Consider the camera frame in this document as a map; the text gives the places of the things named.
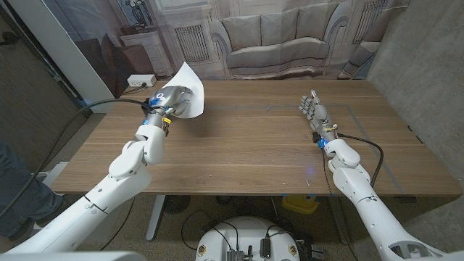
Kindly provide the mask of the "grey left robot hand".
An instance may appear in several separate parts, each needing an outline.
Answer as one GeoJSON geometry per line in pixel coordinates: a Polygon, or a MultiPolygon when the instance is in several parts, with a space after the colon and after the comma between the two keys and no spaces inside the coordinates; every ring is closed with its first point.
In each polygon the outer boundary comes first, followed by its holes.
{"type": "Polygon", "coordinates": [[[170,115],[180,116],[189,107],[193,91],[185,86],[168,86],[156,91],[146,103],[151,111],[144,111],[143,125],[164,128],[170,115]]]}

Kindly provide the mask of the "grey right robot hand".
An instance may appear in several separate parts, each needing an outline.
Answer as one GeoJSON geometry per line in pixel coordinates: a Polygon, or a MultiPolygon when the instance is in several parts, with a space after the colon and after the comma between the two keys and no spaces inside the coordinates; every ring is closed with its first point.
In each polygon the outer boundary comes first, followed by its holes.
{"type": "Polygon", "coordinates": [[[336,139],[334,123],[327,109],[320,103],[315,90],[311,90],[310,95],[303,96],[300,101],[299,110],[309,120],[312,131],[324,141],[336,139]]]}

